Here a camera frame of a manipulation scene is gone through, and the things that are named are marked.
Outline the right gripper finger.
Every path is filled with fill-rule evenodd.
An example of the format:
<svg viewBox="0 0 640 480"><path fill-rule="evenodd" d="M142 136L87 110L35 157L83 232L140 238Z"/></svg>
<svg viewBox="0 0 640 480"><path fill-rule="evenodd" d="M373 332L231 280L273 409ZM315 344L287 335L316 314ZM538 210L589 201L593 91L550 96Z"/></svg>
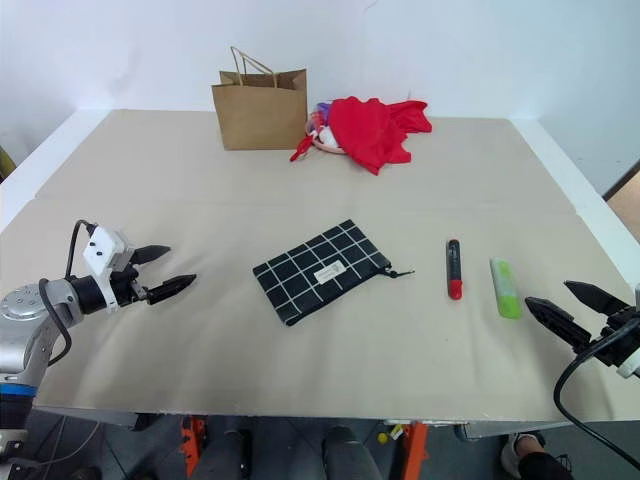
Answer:
<svg viewBox="0 0 640 480"><path fill-rule="evenodd" d="M537 297L526 297L525 304L541 325L570 345L576 354L580 354L590 346L591 334L576 324L573 316L553 302Z"/></svg>
<svg viewBox="0 0 640 480"><path fill-rule="evenodd" d="M625 302L596 285L570 280L565 281L564 285L582 304L600 314L612 316L626 308Z"/></svg>

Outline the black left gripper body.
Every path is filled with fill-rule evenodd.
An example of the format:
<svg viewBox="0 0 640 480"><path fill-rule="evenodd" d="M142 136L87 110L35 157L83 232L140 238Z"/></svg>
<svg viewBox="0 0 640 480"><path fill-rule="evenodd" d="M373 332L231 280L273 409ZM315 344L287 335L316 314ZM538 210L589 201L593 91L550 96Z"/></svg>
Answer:
<svg viewBox="0 0 640 480"><path fill-rule="evenodd" d="M147 299L147 290L138 284L136 265L149 262L149 248L140 247L130 252L116 253L109 262L112 272L110 286L120 307Z"/></svg>

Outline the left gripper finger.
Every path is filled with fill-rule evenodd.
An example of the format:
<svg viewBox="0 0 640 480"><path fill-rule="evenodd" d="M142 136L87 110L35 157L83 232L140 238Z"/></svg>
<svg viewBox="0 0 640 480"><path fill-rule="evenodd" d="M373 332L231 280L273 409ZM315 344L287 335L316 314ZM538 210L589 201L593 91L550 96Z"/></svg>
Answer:
<svg viewBox="0 0 640 480"><path fill-rule="evenodd" d="M171 250L169 246L148 245L134 250L132 254L133 264L146 264L159 259Z"/></svg>
<svg viewBox="0 0 640 480"><path fill-rule="evenodd" d="M186 274L166 280L157 287L146 289L145 300L149 305L154 305L167 300L190 286L196 278L196 274Z"/></svg>

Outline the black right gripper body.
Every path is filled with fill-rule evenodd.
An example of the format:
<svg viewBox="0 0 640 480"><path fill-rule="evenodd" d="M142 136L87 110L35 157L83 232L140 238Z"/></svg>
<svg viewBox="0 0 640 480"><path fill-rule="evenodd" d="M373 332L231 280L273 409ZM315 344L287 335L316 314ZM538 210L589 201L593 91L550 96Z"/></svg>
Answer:
<svg viewBox="0 0 640 480"><path fill-rule="evenodd" d="M620 367L638 349L639 312L635 307L627 307L607 319L600 337L591 341L578 357L595 358L607 367Z"/></svg>

